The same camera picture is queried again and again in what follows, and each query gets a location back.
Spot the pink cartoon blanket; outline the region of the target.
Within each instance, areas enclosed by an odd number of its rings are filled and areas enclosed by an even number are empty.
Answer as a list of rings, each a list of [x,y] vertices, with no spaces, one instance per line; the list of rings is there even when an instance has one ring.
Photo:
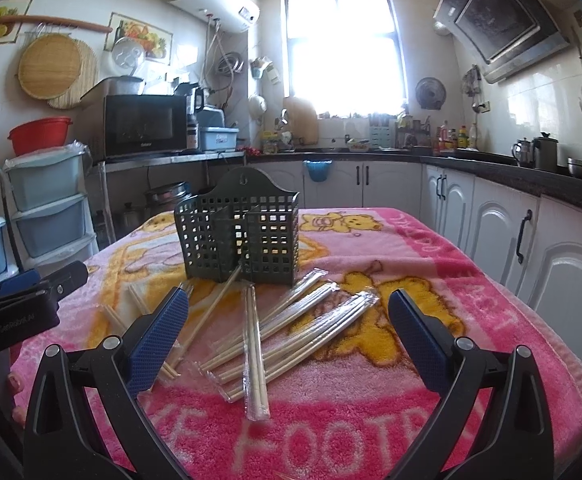
[[[299,215],[299,299],[256,289],[269,416],[242,399],[247,345],[239,285],[194,280],[171,372],[138,398],[197,479],[380,479],[438,403],[389,318],[402,289],[426,315],[485,350],[528,347],[547,396],[555,463],[582,448],[582,361],[514,294],[405,212]]]

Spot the red plastic basin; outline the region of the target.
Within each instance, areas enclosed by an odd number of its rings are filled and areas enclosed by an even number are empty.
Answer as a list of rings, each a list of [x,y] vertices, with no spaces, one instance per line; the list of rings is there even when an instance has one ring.
[[[14,154],[22,156],[46,148],[59,148],[66,142],[72,119],[54,116],[26,122],[13,128],[8,135]]]

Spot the metal shelf rack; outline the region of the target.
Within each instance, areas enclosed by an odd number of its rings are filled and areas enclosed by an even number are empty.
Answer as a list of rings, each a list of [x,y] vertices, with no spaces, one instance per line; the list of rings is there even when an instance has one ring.
[[[242,152],[202,153],[94,162],[86,169],[86,190],[100,249],[123,236],[113,217],[126,203],[142,209],[149,218],[146,194],[154,188],[187,182],[197,194],[210,188],[219,176],[233,166],[244,164]]]

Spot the dark green utensil basket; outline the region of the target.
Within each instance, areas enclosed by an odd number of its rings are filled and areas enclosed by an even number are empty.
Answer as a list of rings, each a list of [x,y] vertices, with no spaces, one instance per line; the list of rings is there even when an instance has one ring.
[[[264,171],[230,170],[205,194],[174,209],[189,278],[225,282],[233,272],[256,284],[291,286],[299,272],[299,193]]]

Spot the wrapped chopsticks pair long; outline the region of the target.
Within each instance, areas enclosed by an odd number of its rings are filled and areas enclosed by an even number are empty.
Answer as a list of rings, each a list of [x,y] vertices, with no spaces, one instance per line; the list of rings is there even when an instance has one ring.
[[[234,344],[205,363],[204,374],[217,385],[224,385],[239,375],[250,377],[254,370],[254,381],[258,385],[268,384],[328,344],[379,301],[376,292],[365,288],[266,352],[262,352],[264,333],[255,321],[253,326],[245,327],[240,344]]]

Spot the blue plastic bin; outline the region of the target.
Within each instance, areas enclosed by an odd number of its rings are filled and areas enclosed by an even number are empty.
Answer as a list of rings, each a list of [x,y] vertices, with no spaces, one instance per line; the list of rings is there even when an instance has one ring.
[[[238,128],[201,127],[199,133],[202,152],[232,152],[237,147]]]

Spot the black kettle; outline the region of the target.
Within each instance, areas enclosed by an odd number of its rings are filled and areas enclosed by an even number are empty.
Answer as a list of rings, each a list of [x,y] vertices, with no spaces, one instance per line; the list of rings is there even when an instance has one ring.
[[[532,141],[533,165],[535,169],[556,172],[558,160],[558,141],[548,132],[542,132]]]

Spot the chopsticks pair leaning on basket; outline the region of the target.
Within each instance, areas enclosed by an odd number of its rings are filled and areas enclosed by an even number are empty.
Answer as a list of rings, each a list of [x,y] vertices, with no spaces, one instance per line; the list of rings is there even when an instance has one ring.
[[[219,292],[214,296],[213,301],[210,304],[210,307],[208,307],[204,311],[198,323],[195,324],[195,326],[193,326],[192,330],[190,330],[185,340],[180,344],[180,347],[175,350],[172,359],[167,361],[167,364],[169,364],[169,366],[171,366],[172,368],[176,368],[177,365],[181,362],[181,360],[183,359],[183,357],[193,344],[193,341],[195,341],[195,338],[197,338],[198,334],[201,332],[201,330],[203,330],[207,322],[210,321],[210,318],[215,313],[218,304],[221,303],[221,300],[224,299],[224,297],[228,294],[230,288],[233,287],[233,283],[237,280],[240,273],[241,264],[238,264],[235,267],[235,270],[231,272],[228,280],[221,285],[221,289],[219,289]]]

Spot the fruit picture on wall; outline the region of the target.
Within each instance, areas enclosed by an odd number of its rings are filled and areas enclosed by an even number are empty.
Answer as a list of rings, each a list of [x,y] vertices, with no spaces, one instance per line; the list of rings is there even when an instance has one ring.
[[[111,13],[108,27],[111,32],[105,36],[105,51],[111,52],[116,41],[129,38],[142,45],[149,61],[171,64],[174,37],[171,32],[116,12]]]

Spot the round woven bamboo tray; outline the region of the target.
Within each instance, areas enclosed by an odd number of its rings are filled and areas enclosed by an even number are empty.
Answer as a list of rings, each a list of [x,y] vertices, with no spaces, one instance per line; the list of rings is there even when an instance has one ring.
[[[55,110],[71,110],[96,84],[98,65],[97,56],[84,41],[48,34],[25,49],[16,76],[30,98]]]

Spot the white kitchen cabinets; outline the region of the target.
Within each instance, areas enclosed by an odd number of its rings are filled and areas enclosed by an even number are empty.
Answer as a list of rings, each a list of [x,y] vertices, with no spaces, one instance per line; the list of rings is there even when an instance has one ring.
[[[313,182],[297,156],[252,157],[250,166],[301,194],[320,216],[301,221],[304,259],[323,258],[319,234],[343,240],[357,264],[402,252],[432,259],[448,240],[485,275],[536,312],[582,361],[582,208],[562,196],[566,178],[483,162],[456,166],[417,158],[336,158]]]

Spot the black microwave oven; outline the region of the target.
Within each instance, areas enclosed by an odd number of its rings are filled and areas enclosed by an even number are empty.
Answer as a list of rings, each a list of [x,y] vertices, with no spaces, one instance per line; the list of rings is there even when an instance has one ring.
[[[183,96],[109,94],[81,110],[73,138],[88,146],[93,159],[187,150]]]

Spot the black range hood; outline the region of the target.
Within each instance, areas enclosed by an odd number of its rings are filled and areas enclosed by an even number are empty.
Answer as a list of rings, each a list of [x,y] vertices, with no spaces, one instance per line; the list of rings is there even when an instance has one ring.
[[[541,0],[441,0],[434,19],[474,56],[489,84],[570,46]]]

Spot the plastic drawer tower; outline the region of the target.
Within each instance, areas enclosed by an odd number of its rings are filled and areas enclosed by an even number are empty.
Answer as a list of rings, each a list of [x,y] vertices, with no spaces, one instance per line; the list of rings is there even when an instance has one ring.
[[[0,165],[0,282],[47,276],[97,254],[85,183],[86,145],[72,142]]]

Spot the hanging blue basket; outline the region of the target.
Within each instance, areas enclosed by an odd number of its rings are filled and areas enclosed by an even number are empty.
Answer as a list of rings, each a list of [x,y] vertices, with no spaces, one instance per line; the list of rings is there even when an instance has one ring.
[[[308,177],[315,183],[323,183],[328,180],[331,169],[331,160],[305,160],[304,168]]]

